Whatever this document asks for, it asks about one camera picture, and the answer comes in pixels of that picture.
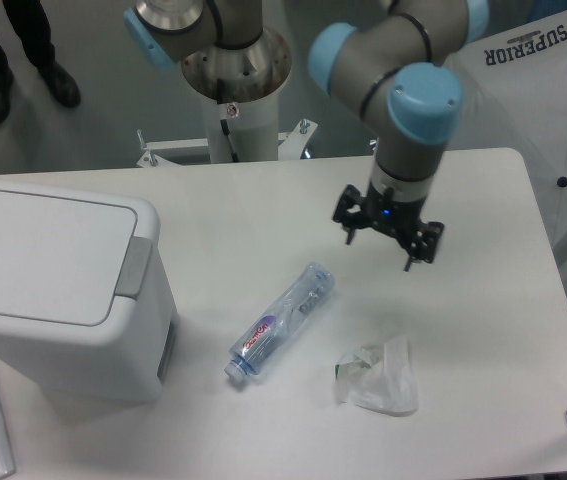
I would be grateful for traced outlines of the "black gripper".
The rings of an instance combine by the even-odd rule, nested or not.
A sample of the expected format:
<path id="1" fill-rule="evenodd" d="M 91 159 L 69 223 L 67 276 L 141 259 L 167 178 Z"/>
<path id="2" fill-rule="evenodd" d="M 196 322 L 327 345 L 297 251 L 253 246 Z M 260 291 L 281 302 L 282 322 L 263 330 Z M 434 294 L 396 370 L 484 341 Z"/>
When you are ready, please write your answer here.
<path id="1" fill-rule="evenodd" d="M 445 225 L 438 221 L 421 221 L 425 197 L 412 202 L 398 202 L 393 199 L 393 194 L 393 189 L 381 194 L 369 183 L 364 197 L 354 185 L 348 184 L 337 201 L 332 220 L 339 223 L 346 233 L 346 245 L 352 243 L 358 230 L 366 228 L 396 239 L 408 252 L 405 272 L 414 263 L 432 264 Z"/>

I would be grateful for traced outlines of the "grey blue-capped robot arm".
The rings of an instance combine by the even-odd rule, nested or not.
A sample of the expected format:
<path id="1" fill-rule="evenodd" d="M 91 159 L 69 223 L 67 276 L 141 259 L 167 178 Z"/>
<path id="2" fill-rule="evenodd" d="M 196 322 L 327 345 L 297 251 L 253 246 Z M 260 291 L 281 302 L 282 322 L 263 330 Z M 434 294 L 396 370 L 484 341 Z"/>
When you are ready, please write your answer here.
<path id="1" fill-rule="evenodd" d="M 313 41 L 307 70 L 377 138 L 368 188 L 348 186 L 334 214 L 348 236 L 371 228 L 395 239 L 413 263 L 435 259 L 444 227 L 421 211 L 459 119 L 463 90 L 444 60 L 481 38 L 486 1 L 390 1 L 386 18 L 361 31 L 335 23 Z M 259 1 L 138 1 L 124 23 L 159 68 L 179 65 L 190 87 L 213 106 L 209 140 L 231 161 L 244 157 L 240 118 L 289 78 L 285 40 L 265 26 Z"/>

